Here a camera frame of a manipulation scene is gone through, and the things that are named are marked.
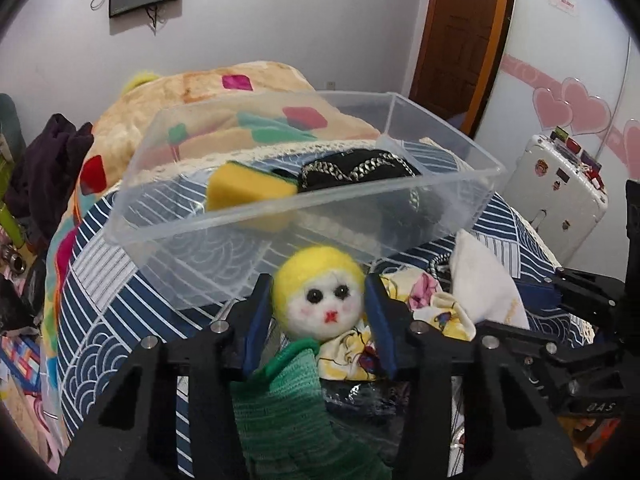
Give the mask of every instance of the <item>yellow doll hair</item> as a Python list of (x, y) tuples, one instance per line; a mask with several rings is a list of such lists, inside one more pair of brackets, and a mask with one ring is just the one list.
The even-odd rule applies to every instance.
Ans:
[(286, 318), (289, 297), (315, 276), (341, 269), (350, 273), (364, 290), (364, 273), (348, 254), (329, 246), (302, 249), (284, 262), (273, 278), (273, 313), (279, 322)]

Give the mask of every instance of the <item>pink square pattern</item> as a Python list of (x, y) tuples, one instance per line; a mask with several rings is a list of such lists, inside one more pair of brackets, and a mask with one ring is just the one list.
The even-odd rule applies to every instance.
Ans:
[(242, 74), (228, 74), (222, 76), (222, 86), (227, 90), (253, 91), (251, 80)]
[(318, 110), (309, 106), (287, 106), (282, 111), (289, 126), (299, 130), (318, 130), (329, 125)]

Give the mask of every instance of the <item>yellow sponge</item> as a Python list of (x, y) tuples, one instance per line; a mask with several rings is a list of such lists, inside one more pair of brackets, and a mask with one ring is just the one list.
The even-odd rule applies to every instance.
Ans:
[[(293, 196), (297, 192), (298, 185), (293, 180), (231, 161), (220, 166), (209, 177), (205, 209), (218, 211), (236, 205)], [(285, 228), (288, 223), (288, 214), (276, 214), (247, 222), (247, 225), (275, 232)]]

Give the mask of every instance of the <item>doll head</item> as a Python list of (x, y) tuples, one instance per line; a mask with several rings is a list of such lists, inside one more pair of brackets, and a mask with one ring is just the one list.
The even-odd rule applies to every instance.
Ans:
[(302, 249), (276, 272), (273, 311), (292, 339), (338, 337), (364, 313), (364, 273), (338, 249)]

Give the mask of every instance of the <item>silver chain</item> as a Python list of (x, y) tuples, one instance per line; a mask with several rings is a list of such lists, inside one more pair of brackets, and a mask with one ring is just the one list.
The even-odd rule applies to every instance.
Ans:
[(324, 173), (332, 176), (336, 180), (345, 180), (347, 182), (354, 182), (363, 179), (372, 171), (376, 170), (380, 166), (392, 166), (393, 164), (389, 162), (393, 160), (395, 162), (399, 162), (402, 164), (404, 170), (411, 176), (415, 176), (415, 171), (412, 170), (411, 167), (399, 156), (394, 155), (393, 153), (381, 153), (380, 156), (375, 158), (370, 158), (365, 162), (357, 165), (348, 175), (344, 174), (342, 170), (336, 166), (332, 162), (325, 162), (324, 160), (316, 160), (311, 164), (308, 164), (302, 169), (302, 187), (305, 189), (308, 186), (307, 176), (311, 172)]

